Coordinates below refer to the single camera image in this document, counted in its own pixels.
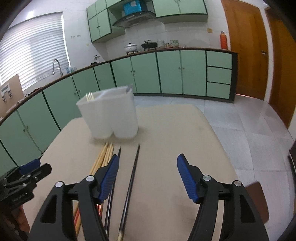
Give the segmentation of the left hand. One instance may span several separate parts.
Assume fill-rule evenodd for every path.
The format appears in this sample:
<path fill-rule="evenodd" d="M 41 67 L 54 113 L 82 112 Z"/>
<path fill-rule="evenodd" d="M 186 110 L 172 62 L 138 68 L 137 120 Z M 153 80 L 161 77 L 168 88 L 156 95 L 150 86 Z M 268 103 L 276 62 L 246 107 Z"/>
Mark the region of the left hand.
<path fill-rule="evenodd" d="M 30 232 L 30 226 L 23 206 L 21 205 L 17 209 L 13 210 L 12 214 L 15 220 L 17 221 L 20 230 L 24 232 Z"/>

